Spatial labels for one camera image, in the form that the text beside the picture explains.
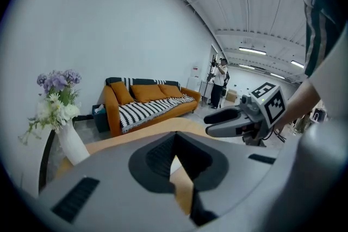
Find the orange pillow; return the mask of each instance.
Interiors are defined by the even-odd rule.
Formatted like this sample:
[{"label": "orange pillow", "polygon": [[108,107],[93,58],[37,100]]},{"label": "orange pillow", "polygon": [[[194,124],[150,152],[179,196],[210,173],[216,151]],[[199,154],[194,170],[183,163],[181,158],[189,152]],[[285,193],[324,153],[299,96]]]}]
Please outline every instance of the orange pillow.
[{"label": "orange pillow", "polygon": [[120,105],[125,105],[134,102],[134,99],[131,97],[131,94],[129,94],[124,82],[119,81],[111,83],[110,86],[114,90],[116,98],[119,101]]},{"label": "orange pillow", "polygon": [[161,89],[163,94],[167,96],[167,98],[184,97],[184,95],[179,91],[179,88],[174,85],[159,84],[158,87]]},{"label": "orange pillow", "polygon": [[148,103],[157,99],[165,99],[157,84],[154,85],[131,85],[136,100],[140,103]]}]

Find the wooden table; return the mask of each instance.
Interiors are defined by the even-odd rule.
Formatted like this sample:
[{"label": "wooden table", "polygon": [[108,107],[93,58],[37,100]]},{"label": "wooden table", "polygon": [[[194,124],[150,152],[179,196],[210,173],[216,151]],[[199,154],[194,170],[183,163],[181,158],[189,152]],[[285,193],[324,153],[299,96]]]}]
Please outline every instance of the wooden table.
[{"label": "wooden table", "polygon": [[[185,118],[172,118],[129,134],[124,134],[111,139],[87,144],[86,148],[90,154],[93,154],[105,148],[127,143],[129,141],[137,140],[145,136],[178,130],[188,131],[190,133],[210,137],[213,139],[213,137],[206,134],[206,130],[202,125]],[[70,161],[67,158],[64,158],[60,164],[60,167],[58,168],[56,178],[60,177],[72,167],[73,165],[70,163]],[[175,185],[176,200],[179,203],[180,207],[185,212],[185,214],[190,214],[193,183],[186,174],[186,171],[183,167],[180,167],[177,171],[172,173],[170,182]]]}]

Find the striped shirt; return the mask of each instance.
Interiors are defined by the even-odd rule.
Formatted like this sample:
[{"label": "striped shirt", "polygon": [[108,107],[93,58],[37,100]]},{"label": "striped shirt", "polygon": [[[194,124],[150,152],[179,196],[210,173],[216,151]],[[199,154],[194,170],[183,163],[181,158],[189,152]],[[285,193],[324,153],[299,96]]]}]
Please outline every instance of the striped shirt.
[{"label": "striped shirt", "polygon": [[335,0],[303,0],[306,25],[306,64],[311,76],[334,47],[345,24]]}]

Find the striped blanket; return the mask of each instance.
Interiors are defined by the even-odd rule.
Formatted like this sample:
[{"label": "striped blanket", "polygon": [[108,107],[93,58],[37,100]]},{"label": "striped blanket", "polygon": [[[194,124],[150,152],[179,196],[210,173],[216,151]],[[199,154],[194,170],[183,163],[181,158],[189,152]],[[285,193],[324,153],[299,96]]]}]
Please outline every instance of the striped blanket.
[{"label": "striped blanket", "polygon": [[159,99],[148,103],[134,102],[120,105],[119,112],[122,133],[124,134],[143,123],[165,114],[180,104],[189,103],[194,100],[194,98],[184,95],[181,98]]}]

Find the white shirt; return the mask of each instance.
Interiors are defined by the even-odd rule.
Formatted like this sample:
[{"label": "white shirt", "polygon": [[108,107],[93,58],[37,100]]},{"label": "white shirt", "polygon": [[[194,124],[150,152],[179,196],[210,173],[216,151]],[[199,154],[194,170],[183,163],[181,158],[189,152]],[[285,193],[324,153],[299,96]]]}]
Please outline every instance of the white shirt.
[{"label": "white shirt", "polygon": [[219,69],[217,69],[217,73],[214,79],[214,83],[216,85],[223,86],[223,83],[225,82],[226,74],[227,74],[227,66],[220,66],[220,68],[225,72],[225,74],[220,73]]}]

